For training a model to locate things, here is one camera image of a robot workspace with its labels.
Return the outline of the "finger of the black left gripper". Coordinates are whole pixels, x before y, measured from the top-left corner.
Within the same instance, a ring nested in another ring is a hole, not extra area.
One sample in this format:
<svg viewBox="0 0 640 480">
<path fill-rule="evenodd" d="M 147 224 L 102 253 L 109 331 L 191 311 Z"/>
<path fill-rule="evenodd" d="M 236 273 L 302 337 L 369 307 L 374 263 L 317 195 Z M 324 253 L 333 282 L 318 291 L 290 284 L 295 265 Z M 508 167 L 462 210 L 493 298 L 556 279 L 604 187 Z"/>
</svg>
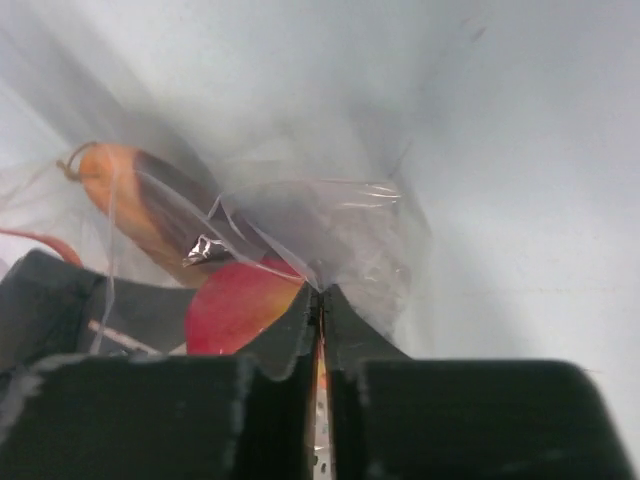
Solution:
<svg viewBox="0 0 640 480">
<path fill-rule="evenodd" d="M 1 280 L 1 368 L 43 357 L 168 354 L 185 343 L 184 317 L 195 291 L 101 274 L 32 250 Z"/>
</svg>

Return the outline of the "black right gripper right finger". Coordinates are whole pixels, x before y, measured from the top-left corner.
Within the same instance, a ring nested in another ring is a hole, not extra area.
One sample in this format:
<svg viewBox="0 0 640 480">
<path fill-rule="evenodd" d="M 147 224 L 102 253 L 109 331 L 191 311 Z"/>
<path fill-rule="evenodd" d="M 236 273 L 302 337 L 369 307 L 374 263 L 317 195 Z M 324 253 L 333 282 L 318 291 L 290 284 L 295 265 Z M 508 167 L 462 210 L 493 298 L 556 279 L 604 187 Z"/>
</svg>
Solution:
<svg viewBox="0 0 640 480">
<path fill-rule="evenodd" d="M 338 479 L 621 479 L 594 383 L 558 360 L 417 360 L 320 296 Z"/>
</svg>

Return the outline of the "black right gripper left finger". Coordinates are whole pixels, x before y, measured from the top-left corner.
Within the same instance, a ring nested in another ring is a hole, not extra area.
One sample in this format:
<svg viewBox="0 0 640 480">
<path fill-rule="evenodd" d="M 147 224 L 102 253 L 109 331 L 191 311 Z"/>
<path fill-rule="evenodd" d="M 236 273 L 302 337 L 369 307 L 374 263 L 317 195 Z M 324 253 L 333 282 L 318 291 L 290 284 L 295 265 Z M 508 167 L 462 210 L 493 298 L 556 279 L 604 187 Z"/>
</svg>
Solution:
<svg viewBox="0 0 640 480">
<path fill-rule="evenodd" d="M 1 405 L 5 479 L 309 479 L 317 297 L 222 356 L 45 358 Z"/>
</svg>

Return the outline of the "red fake apple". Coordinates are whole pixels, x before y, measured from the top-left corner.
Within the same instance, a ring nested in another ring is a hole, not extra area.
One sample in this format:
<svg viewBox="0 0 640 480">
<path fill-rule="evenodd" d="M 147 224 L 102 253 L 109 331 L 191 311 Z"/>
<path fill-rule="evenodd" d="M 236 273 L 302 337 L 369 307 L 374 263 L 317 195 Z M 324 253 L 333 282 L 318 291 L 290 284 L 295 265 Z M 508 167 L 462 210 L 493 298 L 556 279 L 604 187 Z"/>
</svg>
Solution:
<svg viewBox="0 0 640 480">
<path fill-rule="evenodd" d="M 286 262 L 268 259 L 262 268 L 233 262 L 212 273 L 185 314 L 189 355 L 234 354 L 270 327 L 290 307 L 304 279 Z"/>
</svg>

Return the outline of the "clear zip top bag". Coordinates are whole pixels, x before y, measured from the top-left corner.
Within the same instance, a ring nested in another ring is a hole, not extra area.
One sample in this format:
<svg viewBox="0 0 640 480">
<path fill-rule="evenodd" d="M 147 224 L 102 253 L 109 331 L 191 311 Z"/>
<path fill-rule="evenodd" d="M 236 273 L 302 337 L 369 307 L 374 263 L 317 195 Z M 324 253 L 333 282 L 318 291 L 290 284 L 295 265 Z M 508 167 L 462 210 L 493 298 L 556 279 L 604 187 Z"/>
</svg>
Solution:
<svg viewBox="0 0 640 480">
<path fill-rule="evenodd" d="M 318 179 L 272 161 L 246 161 L 218 173 L 199 161 L 168 162 L 191 176 L 210 173 L 223 206 L 239 212 L 304 279 L 301 290 L 338 288 L 373 329 L 388 340 L 396 337 L 429 234 L 423 214 L 398 185 Z M 2 169 L 3 239 L 38 242 L 109 281 L 196 294 L 206 281 L 198 288 L 177 282 L 119 232 L 56 163 Z"/>
</svg>

